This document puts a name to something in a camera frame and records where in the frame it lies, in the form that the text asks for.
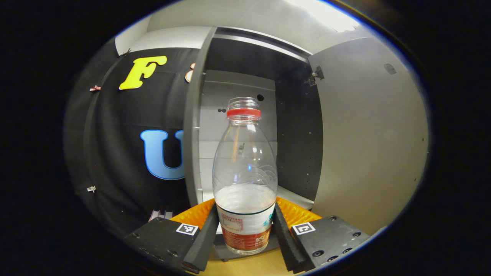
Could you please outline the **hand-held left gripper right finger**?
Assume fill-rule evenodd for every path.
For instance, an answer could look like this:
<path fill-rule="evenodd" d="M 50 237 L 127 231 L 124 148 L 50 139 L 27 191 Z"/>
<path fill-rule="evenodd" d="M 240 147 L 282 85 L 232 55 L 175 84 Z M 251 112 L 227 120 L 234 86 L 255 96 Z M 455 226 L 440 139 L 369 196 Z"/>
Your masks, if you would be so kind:
<path fill-rule="evenodd" d="M 286 268 L 295 274 L 332 266 L 371 237 L 337 215 L 322 218 L 281 197 L 273 228 Z"/>

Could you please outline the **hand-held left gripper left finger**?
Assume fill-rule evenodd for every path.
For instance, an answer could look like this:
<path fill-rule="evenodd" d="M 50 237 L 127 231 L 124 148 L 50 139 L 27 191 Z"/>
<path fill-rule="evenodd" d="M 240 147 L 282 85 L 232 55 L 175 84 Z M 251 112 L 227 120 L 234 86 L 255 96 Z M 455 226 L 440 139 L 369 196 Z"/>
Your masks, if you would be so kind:
<path fill-rule="evenodd" d="M 124 242 L 155 264 L 199 274 L 206 269 L 218 227 L 216 203 L 210 199 L 171 219 L 153 218 Z"/>

